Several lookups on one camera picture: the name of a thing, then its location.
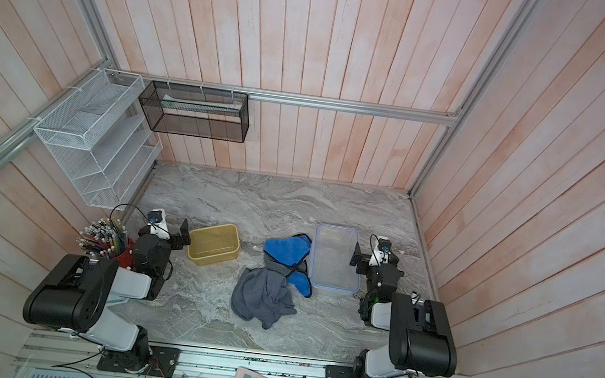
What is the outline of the clear lunch box blue rim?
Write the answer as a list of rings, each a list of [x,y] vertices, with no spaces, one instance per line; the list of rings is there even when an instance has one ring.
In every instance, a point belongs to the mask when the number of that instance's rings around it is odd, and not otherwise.
[[[311,284],[334,295],[353,295],[360,278],[350,260],[356,251],[359,234],[354,228],[319,224],[311,246],[309,277]]]

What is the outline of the grey cloth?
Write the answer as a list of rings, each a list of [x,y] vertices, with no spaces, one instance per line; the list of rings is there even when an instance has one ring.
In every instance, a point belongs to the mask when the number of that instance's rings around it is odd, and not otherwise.
[[[268,268],[246,268],[231,294],[231,309],[241,320],[256,318],[270,329],[282,317],[296,315],[285,276]]]

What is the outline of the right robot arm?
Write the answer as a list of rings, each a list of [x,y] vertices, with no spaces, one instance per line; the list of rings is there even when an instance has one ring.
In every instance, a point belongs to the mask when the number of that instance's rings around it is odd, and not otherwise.
[[[327,366],[325,378],[452,377],[457,368],[453,334],[445,305],[398,291],[403,272],[387,239],[369,255],[360,246],[350,259],[366,279],[358,313],[365,325],[388,333],[386,345],[363,350],[352,367]]]

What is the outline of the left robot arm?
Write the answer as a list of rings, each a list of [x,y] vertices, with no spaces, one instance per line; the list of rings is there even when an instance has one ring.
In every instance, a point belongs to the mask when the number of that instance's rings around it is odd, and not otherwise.
[[[111,309],[128,300],[154,301],[173,275],[172,252],[190,245],[187,221],[175,232],[162,210],[143,217],[136,240],[112,216],[91,224],[81,234],[86,254],[63,257],[28,296],[22,317],[100,346],[100,371],[170,378],[179,350],[150,344],[146,328]]]

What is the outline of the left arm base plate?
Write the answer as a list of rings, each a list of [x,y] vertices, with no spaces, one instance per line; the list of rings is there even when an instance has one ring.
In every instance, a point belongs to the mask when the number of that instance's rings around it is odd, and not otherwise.
[[[136,346],[129,351],[106,351],[97,363],[97,370],[134,375],[157,374],[171,378],[175,372],[181,351],[168,346]]]

